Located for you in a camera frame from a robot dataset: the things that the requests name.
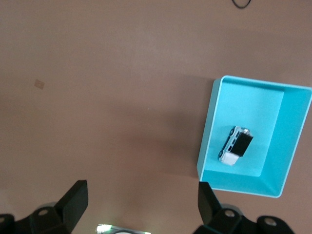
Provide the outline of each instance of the black wire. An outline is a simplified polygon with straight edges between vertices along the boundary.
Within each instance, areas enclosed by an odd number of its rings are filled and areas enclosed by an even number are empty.
[[[239,6],[239,5],[237,5],[237,3],[235,2],[235,0],[232,0],[232,2],[234,3],[234,5],[235,5],[237,8],[239,8],[239,9],[244,9],[244,8],[246,8],[246,7],[249,5],[249,3],[250,3],[251,1],[252,1],[252,0],[249,0],[248,3],[247,3],[246,5],[244,5],[244,6]]]

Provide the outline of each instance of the toy car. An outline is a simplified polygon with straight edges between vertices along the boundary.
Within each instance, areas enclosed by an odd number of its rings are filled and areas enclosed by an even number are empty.
[[[230,136],[219,153],[219,160],[233,166],[243,157],[252,139],[249,129],[236,126],[230,131]]]

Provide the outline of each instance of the green light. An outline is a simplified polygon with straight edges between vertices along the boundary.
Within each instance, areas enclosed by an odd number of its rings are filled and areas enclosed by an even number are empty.
[[[97,226],[97,234],[101,234],[103,232],[107,232],[112,228],[111,225],[107,225],[107,224],[99,224]]]

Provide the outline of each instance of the screw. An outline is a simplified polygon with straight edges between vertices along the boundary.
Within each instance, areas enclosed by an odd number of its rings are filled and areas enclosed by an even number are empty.
[[[46,215],[49,211],[47,209],[39,211],[38,215],[42,216],[42,215]]]
[[[225,215],[230,218],[233,218],[235,216],[234,212],[231,210],[226,210]]]
[[[275,222],[275,220],[272,219],[272,218],[265,218],[264,221],[265,221],[266,224],[268,224],[268,225],[270,225],[270,226],[276,226],[276,225],[277,225],[277,223]]]

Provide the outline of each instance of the light blue container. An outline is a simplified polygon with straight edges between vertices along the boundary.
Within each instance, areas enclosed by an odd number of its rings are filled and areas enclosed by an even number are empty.
[[[213,189],[279,197],[306,119],[312,88],[224,76],[214,81],[197,171]],[[253,140],[234,166],[218,153],[234,126]]]

